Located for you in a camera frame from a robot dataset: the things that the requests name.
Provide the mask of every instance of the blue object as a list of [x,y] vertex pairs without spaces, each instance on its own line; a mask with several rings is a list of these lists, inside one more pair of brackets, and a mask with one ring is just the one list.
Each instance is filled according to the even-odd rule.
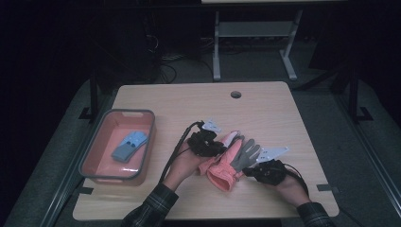
[[113,151],[113,159],[120,163],[127,163],[135,151],[141,148],[147,140],[148,137],[141,131],[130,132]]

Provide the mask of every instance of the floor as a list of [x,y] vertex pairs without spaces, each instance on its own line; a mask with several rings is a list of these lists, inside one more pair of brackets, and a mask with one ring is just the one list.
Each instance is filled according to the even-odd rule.
[[[296,81],[288,79],[279,58],[278,50],[286,39],[225,42],[220,60],[221,82],[280,80],[296,88],[324,72],[308,68],[316,45],[313,41],[301,40],[293,46],[290,57],[299,77]],[[164,76],[155,83],[171,81],[174,78],[171,67],[177,73],[172,83],[213,82],[212,53],[205,49],[196,61],[187,58],[172,61],[171,57],[180,53],[166,55],[165,64],[169,67],[162,66]],[[367,108],[374,120],[354,124],[346,112],[347,91],[333,95],[329,90],[332,81],[327,79],[307,91],[292,94],[327,180],[335,191],[341,211],[333,220],[337,226],[401,226],[401,216],[389,197],[391,191],[381,180],[383,172],[378,170],[382,164],[395,188],[401,188],[401,170],[397,163],[401,158],[401,130],[383,109],[374,90],[363,81],[359,84],[358,103]],[[111,108],[113,96],[115,93],[99,94],[100,113]],[[81,157],[96,124],[96,121],[78,119],[82,109],[88,106],[90,90],[86,81],[71,101],[5,226],[119,225],[119,220],[77,221],[72,217],[81,184],[74,162]],[[282,223],[303,226],[298,218],[282,219]],[[253,223],[256,224],[263,224],[263,220]]]

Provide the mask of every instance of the pink glove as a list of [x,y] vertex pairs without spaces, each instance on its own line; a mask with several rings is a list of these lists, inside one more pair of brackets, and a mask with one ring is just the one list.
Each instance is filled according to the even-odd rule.
[[[229,134],[227,134],[226,136],[224,136],[220,142],[224,144],[224,147],[228,148],[231,143],[233,142],[234,138],[236,138],[237,136],[239,136],[240,132],[239,131],[231,131]],[[200,174],[204,175],[206,174],[207,169],[218,163],[218,161],[220,160],[221,155],[219,155],[218,157],[212,157],[211,159],[209,159],[208,161],[200,164],[198,166],[199,170],[200,170]]]
[[243,175],[242,169],[256,163],[260,146],[251,139],[242,147],[243,139],[238,139],[221,156],[218,165],[207,170],[207,177],[222,191],[231,191],[235,182]]

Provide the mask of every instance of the plaid sleeve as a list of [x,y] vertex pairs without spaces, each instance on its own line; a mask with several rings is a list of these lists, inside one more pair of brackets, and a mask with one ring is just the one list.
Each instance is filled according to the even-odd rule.
[[127,214],[122,227],[161,226],[178,196],[164,184],[159,183],[145,199],[141,206]]
[[308,202],[297,207],[298,214],[305,227],[334,227],[336,226],[327,215],[320,203]]

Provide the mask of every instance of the gray carpet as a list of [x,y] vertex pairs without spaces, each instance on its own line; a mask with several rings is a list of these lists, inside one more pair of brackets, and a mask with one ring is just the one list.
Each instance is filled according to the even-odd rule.
[[[287,78],[284,65],[279,59],[281,44],[268,44],[266,48],[251,48],[235,55],[221,55],[222,82],[233,81],[285,81],[289,87],[297,87],[317,77],[322,71],[308,69],[314,43],[296,43],[291,59],[299,79]],[[210,69],[211,54],[203,61],[181,60],[169,63],[177,70],[174,83],[212,82]],[[168,76],[172,71],[164,68]],[[328,79],[308,92],[293,92],[294,99],[305,122],[313,146],[322,163],[327,180],[336,189],[338,205],[364,226],[401,226],[396,213],[375,174],[375,168],[360,143],[355,125],[344,113],[343,96],[328,92],[332,79]],[[82,85],[53,138],[48,144],[20,199],[9,216],[6,226],[40,226],[54,195],[60,190],[61,182],[71,162],[85,147],[94,125],[88,120],[78,119],[81,110],[90,105],[89,83]],[[103,111],[110,108],[113,96],[104,97]],[[366,107],[375,121],[361,122],[363,130],[394,183],[401,186],[399,164],[401,153],[401,130],[381,107],[375,93],[363,82],[360,83],[359,103]],[[80,177],[73,176],[72,182],[79,183]],[[72,218],[77,191],[66,197],[55,226],[118,226],[119,221],[76,221]],[[344,212],[333,220],[338,226],[358,226]],[[283,226],[303,226],[298,218],[283,219]]]

